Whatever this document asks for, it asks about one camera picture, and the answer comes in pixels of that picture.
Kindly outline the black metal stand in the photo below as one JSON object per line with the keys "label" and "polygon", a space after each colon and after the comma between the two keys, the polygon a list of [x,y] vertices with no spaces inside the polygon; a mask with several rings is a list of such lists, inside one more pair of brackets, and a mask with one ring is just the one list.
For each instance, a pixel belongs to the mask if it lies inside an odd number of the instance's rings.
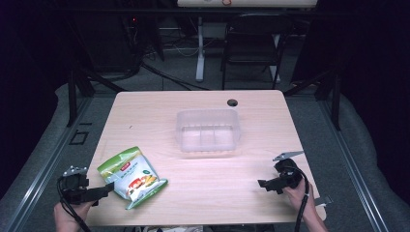
{"label": "black metal stand", "polygon": [[69,121],[67,126],[71,127],[77,118],[77,92],[79,91],[84,97],[91,98],[96,91],[91,81],[97,81],[108,89],[120,93],[125,89],[103,78],[96,72],[91,71],[80,65],[74,65],[68,75],[68,93],[69,93]]}
{"label": "black metal stand", "polygon": [[298,92],[306,89],[308,86],[318,82],[319,86],[314,93],[315,98],[318,101],[324,101],[332,95],[332,105],[331,105],[331,122],[337,131],[340,130],[339,125],[339,108],[340,108],[340,84],[341,77],[336,70],[329,70],[322,72],[321,74],[304,80],[300,84],[297,84],[295,87],[285,91],[283,94],[286,97],[293,96]]}

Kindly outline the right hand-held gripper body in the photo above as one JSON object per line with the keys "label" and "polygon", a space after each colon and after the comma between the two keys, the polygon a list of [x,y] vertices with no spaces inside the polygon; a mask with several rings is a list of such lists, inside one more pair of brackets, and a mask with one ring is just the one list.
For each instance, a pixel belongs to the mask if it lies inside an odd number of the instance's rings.
{"label": "right hand-held gripper body", "polygon": [[284,152],[274,158],[275,169],[279,177],[275,179],[275,189],[296,188],[302,180],[302,174],[292,157],[301,155],[303,151]]}

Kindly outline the white desk leg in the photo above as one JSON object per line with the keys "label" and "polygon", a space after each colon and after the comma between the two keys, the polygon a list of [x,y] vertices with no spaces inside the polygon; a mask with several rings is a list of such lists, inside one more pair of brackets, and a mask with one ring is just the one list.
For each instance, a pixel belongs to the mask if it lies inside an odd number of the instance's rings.
{"label": "white desk leg", "polygon": [[197,20],[197,38],[198,38],[198,53],[197,53],[195,80],[197,82],[202,82],[204,80],[205,56],[204,56],[203,22],[202,22],[201,17]]}

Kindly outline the person's right hand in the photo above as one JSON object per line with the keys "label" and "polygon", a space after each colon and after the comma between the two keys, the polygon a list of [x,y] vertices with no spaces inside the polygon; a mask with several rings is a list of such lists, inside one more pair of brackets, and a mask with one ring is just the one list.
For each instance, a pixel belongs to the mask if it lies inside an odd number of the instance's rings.
{"label": "person's right hand", "polygon": [[[314,194],[312,185],[308,184],[309,194],[307,204],[304,209],[304,215],[311,215],[315,212]],[[306,183],[301,181],[296,188],[284,188],[283,192],[288,196],[290,204],[295,211],[299,211],[302,206],[302,201],[306,196]]]}

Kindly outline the black folding chair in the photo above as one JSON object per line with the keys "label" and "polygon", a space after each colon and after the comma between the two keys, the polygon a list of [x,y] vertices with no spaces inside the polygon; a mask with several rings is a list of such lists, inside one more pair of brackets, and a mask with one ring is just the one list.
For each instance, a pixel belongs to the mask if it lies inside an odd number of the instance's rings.
{"label": "black folding chair", "polygon": [[225,89],[228,65],[275,67],[272,78],[275,88],[285,43],[293,29],[293,19],[284,14],[247,13],[232,17],[224,31],[221,88]]}

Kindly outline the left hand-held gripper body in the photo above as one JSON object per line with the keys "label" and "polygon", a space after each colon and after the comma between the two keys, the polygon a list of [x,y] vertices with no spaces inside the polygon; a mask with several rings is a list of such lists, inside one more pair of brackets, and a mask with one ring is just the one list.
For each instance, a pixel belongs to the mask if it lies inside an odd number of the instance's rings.
{"label": "left hand-held gripper body", "polygon": [[57,181],[60,196],[74,205],[97,200],[94,193],[87,188],[88,186],[86,167],[71,166]]}

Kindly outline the person's left hand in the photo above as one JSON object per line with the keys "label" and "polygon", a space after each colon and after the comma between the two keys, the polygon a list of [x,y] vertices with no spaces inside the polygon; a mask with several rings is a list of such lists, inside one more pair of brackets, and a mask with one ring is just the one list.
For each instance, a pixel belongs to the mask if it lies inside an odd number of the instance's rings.
{"label": "person's left hand", "polygon": [[[93,202],[85,202],[79,205],[73,205],[76,214],[85,220]],[[56,232],[85,232],[80,224],[71,216],[61,203],[57,203],[53,209]]]}

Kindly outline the clear plastic container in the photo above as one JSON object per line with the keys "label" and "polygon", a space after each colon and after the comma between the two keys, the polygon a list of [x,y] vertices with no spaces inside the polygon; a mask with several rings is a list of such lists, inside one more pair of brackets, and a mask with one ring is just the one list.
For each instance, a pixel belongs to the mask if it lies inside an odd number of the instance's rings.
{"label": "clear plastic container", "polygon": [[177,113],[176,141],[183,152],[235,150],[241,136],[233,109],[191,109]]}

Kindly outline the aluminium floor rail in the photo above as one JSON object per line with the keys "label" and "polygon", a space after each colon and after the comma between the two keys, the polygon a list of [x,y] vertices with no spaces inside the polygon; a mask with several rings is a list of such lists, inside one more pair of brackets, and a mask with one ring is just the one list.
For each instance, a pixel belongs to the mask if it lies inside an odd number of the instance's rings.
{"label": "aluminium floor rail", "polygon": [[337,141],[337,146],[341,150],[341,159],[344,162],[345,169],[349,175],[349,178],[354,186],[356,193],[360,199],[360,202],[366,212],[367,218],[373,228],[374,232],[390,232],[388,226],[380,214],[374,198],[367,187],[367,184],[363,178],[358,165],[354,161],[352,153],[348,148],[348,145],[340,130],[337,130],[331,119],[331,109],[325,101],[318,102],[319,108],[325,118],[326,124],[330,128],[330,131]]}
{"label": "aluminium floor rail", "polygon": [[57,179],[72,165],[91,163],[109,107],[109,101],[83,100],[79,116],[68,128],[66,106],[58,106],[39,144],[0,200],[0,232],[55,232]]}

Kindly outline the green and white snack bag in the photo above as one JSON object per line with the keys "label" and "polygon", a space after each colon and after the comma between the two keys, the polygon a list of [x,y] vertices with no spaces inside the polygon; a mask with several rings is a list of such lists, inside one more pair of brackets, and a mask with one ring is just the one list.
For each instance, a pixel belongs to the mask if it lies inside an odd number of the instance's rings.
{"label": "green and white snack bag", "polygon": [[107,184],[114,184],[118,195],[130,201],[127,210],[139,206],[168,183],[137,146],[108,159],[97,170]]}

